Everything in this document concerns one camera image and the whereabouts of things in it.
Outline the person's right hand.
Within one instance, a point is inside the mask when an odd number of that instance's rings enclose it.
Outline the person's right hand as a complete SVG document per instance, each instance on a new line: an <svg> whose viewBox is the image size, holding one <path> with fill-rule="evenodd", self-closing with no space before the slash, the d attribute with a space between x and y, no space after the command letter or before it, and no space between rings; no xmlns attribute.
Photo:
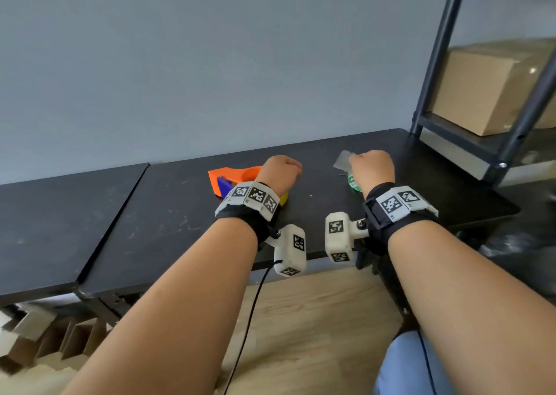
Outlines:
<svg viewBox="0 0 556 395"><path fill-rule="evenodd" d="M375 187L395 182L395 167L390 154L383 150L371 150L358 155L359 163L356 169L352 170L352 175L364 198Z"/></svg>

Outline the person's left hand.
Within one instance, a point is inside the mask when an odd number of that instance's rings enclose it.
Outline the person's left hand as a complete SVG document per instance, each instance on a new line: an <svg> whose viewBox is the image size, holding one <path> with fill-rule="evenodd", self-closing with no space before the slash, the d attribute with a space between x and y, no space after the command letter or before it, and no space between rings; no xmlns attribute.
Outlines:
<svg viewBox="0 0 556 395"><path fill-rule="evenodd" d="M255 179L272 189L277 196L288 192L295 184L300 175L295 175L291 170L290 160L295 160L287 155L275 155L270 157L262 166L260 173Z"/></svg>

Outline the person's left forearm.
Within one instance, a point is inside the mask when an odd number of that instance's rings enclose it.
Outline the person's left forearm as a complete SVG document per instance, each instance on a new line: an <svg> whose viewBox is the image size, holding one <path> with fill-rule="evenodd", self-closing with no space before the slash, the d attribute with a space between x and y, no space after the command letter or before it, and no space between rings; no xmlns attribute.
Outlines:
<svg viewBox="0 0 556 395"><path fill-rule="evenodd" d="M61 395L213 395L257 253L219 219L125 314Z"/></svg>

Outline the person's right forearm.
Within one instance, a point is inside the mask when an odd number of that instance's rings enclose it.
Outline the person's right forearm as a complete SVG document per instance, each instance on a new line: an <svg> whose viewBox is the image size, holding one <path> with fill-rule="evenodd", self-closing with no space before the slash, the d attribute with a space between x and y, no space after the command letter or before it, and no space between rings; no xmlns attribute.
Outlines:
<svg viewBox="0 0 556 395"><path fill-rule="evenodd" d="M460 394L556 395L556 306L431 221L397 230L388 251Z"/></svg>

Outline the clear plastic packet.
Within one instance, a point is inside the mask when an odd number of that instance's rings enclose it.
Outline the clear plastic packet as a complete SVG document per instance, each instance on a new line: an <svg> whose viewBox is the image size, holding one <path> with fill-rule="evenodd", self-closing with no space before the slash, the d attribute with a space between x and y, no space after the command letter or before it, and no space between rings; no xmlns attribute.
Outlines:
<svg viewBox="0 0 556 395"><path fill-rule="evenodd" d="M347 175L351 175L352 174L352 167L351 167L350 158L353 155L356 155L356 154L352 153L348 150L342 150L341 153L339 154L337 160L333 164L333 167L335 169L338 169L338 170L346 173Z"/></svg>

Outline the black wristband with marker tiles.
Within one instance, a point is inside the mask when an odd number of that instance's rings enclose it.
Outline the black wristband with marker tiles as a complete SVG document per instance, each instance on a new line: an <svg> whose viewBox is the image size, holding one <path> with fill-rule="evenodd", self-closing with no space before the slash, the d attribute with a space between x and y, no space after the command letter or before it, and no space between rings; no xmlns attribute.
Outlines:
<svg viewBox="0 0 556 395"><path fill-rule="evenodd" d="M438 210L407 185L385 182L362 194L370 240L367 247L374 255L387 255L389 239L406 225L420 221L440 223Z"/></svg>
<svg viewBox="0 0 556 395"><path fill-rule="evenodd" d="M280 211L280 198L270 187L258 181L245 181L223 197L215 211L215 220L239 218L254 231L260 246L268 237L276 235Z"/></svg>

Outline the orange tape dispenser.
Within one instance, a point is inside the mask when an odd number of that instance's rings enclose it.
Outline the orange tape dispenser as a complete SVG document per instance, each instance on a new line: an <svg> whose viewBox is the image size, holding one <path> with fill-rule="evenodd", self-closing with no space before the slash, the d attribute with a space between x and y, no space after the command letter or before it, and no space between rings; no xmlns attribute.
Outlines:
<svg viewBox="0 0 556 395"><path fill-rule="evenodd" d="M218 169L209 170L208 176L212 186L212 191L214 195L220 198L220 191L217 184L217 177L224 176L228 180L243 183L247 181L255 181L258 174L260 173L261 166L249 167L249 168L229 168L223 167Z"/></svg>

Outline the brown cardboard box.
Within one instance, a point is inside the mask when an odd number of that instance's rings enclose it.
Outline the brown cardboard box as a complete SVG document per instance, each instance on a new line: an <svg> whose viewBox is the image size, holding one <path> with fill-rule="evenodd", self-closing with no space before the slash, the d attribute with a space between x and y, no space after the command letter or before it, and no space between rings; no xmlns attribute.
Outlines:
<svg viewBox="0 0 556 395"><path fill-rule="evenodd" d="M509 132L556 38L452 47L429 111L478 136Z"/></svg>

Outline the black metal shelf rack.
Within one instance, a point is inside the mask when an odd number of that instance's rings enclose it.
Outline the black metal shelf rack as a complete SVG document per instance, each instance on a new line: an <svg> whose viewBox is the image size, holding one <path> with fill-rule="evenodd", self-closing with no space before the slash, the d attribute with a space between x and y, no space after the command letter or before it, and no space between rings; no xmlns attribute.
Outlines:
<svg viewBox="0 0 556 395"><path fill-rule="evenodd" d="M532 72L532 89L526 94L511 127L504 133L478 136L441 118L430 109L435 90L441 82L461 5L462 0L445 1L409 133L420 138L425 129L480 159L488 166L480 176L481 180L489 186L498 187L511 168L522 165L531 152L538 153L541 162L556 160L556 126L534 129L556 95L556 48L550 52L543 69L536 68Z"/></svg>

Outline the black plastic bag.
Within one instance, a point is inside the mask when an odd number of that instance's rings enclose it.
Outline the black plastic bag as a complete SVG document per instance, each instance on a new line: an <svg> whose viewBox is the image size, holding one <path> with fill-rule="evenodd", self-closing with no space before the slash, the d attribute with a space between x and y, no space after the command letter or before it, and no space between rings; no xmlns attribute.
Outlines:
<svg viewBox="0 0 556 395"><path fill-rule="evenodd" d="M556 219L514 218L478 251L556 305Z"/></svg>

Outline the person's blue trouser leg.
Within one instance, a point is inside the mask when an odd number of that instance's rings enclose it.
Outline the person's blue trouser leg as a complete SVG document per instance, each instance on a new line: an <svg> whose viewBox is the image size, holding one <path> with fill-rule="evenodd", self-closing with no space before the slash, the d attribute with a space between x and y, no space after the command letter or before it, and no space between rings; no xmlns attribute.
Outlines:
<svg viewBox="0 0 556 395"><path fill-rule="evenodd" d="M422 330L397 336L389 345L373 395L457 395L431 342Z"/></svg>

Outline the pile of cardboard pieces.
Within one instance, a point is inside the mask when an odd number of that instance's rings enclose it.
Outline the pile of cardboard pieces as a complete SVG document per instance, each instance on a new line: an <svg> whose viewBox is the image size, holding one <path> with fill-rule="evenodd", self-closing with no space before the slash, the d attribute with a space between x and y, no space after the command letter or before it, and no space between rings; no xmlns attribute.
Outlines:
<svg viewBox="0 0 556 395"><path fill-rule="evenodd" d="M101 318L59 315L32 304L0 308L0 374L36 365L79 371L111 329Z"/></svg>

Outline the black table leg frame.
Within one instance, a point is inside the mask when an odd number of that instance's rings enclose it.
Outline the black table leg frame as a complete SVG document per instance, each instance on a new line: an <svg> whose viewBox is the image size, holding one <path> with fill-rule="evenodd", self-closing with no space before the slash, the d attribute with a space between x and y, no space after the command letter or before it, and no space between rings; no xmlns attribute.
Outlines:
<svg viewBox="0 0 556 395"><path fill-rule="evenodd" d="M143 294L143 292L125 295L109 293L93 297L76 293L76 296L102 321L115 327Z"/></svg>
<svg viewBox="0 0 556 395"><path fill-rule="evenodd" d="M357 252L355 266L358 270L369 267L372 274L378 275L402 317L402 325L397 336L419 330L419 323L407 301L397 273L388 254L377 255L362 249Z"/></svg>

